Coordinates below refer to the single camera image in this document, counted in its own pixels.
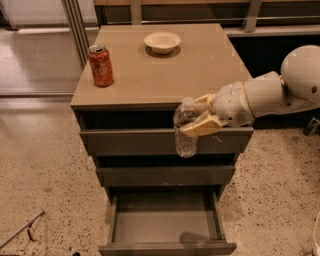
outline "dresser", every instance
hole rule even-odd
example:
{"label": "dresser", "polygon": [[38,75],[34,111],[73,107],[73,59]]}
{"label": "dresser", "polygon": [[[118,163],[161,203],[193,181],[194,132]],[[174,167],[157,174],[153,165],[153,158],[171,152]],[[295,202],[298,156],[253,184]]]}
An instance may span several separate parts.
{"label": "dresser", "polygon": [[[181,44],[168,55],[144,45],[152,32]],[[197,154],[175,152],[173,115],[186,96],[215,93],[250,74],[219,24],[103,26],[115,82],[93,85],[86,65],[71,107],[112,208],[105,256],[230,255],[218,201],[253,133],[223,128],[200,137]]]}

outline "wall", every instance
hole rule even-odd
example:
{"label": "wall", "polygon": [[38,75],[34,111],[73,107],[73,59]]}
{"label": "wall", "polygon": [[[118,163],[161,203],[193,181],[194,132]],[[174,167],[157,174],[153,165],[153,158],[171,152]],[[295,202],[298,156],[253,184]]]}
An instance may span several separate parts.
{"label": "wall", "polygon": [[[67,24],[61,0],[0,0],[13,26]],[[96,23],[93,0],[78,0],[84,23]]]}

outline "soda can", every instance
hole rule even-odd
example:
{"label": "soda can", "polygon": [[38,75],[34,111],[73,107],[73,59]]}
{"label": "soda can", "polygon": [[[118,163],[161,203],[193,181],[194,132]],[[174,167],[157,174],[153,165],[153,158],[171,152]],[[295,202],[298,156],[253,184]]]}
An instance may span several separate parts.
{"label": "soda can", "polygon": [[106,87],[114,82],[110,54],[103,44],[89,47],[88,60],[96,86]]}

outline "bowl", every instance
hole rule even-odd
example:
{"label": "bowl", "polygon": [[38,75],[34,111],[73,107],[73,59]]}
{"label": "bowl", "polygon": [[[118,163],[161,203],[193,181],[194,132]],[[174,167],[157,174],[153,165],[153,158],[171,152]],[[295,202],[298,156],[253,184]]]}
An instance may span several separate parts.
{"label": "bowl", "polygon": [[147,46],[150,46],[152,51],[158,54],[168,54],[173,48],[178,46],[181,39],[178,35],[170,32],[156,32],[147,35],[144,38]]}

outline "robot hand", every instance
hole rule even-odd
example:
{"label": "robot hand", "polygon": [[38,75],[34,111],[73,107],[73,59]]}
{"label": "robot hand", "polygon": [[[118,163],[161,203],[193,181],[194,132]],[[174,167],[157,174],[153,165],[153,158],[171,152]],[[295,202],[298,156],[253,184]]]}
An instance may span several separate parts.
{"label": "robot hand", "polygon": [[269,114],[290,114],[320,106],[320,47],[302,46],[284,59],[279,76],[272,71],[222,87],[195,100],[196,120],[180,128],[187,136],[218,132],[223,126],[252,124]]}

